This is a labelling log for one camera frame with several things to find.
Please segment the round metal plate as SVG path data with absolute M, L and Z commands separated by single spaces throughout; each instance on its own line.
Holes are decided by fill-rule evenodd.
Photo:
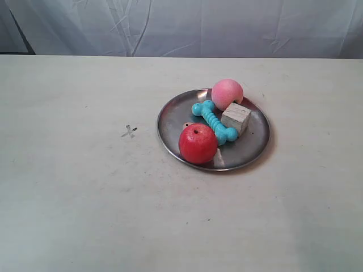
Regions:
M 194 165 L 183 159 L 179 151 L 179 137 L 186 122 L 205 123 L 202 117 L 192 114 L 195 103 L 211 99 L 210 88 L 190 90 L 172 98 L 160 111 L 157 132 L 165 149 L 182 163 L 203 171 L 223 172 L 248 167 L 267 156 L 273 147 L 273 129 L 264 112 L 249 98 L 241 105 L 251 110 L 247 129 L 235 142 L 218 148 L 214 159 L 206 164 Z

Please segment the red toy apple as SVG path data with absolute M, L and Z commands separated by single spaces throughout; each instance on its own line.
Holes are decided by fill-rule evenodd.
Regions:
M 213 160 L 218 142 L 214 131 L 201 123 L 189 124 L 179 137 L 179 151 L 191 164 L 205 164 Z

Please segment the teal toy bone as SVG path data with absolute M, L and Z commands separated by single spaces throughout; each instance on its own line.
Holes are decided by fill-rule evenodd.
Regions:
M 233 142 L 238 138 L 235 128 L 226 127 L 214 114 L 214 102 L 205 100 L 203 103 L 193 104 L 191 111 L 194 116 L 203 117 L 205 122 L 214 131 L 219 146 L 226 142 Z

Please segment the whitewashed wooden block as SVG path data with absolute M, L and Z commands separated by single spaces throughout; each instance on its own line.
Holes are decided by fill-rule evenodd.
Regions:
M 248 126 L 250 116 L 250 109 L 231 103 L 222 113 L 221 122 L 227 128 L 235 128 L 238 136 L 241 136 Z

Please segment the pink toy peach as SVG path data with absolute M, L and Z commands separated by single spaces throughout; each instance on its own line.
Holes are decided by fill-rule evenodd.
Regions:
M 231 103 L 240 104 L 243 100 L 243 88 L 235 80 L 223 79 L 212 88 L 212 101 L 221 111 L 224 111 Z

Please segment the white backdrop cloth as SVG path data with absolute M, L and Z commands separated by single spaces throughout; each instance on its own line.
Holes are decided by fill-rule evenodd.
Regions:
M 2 1 L 1 52 L 362 58 L 361 1 Z

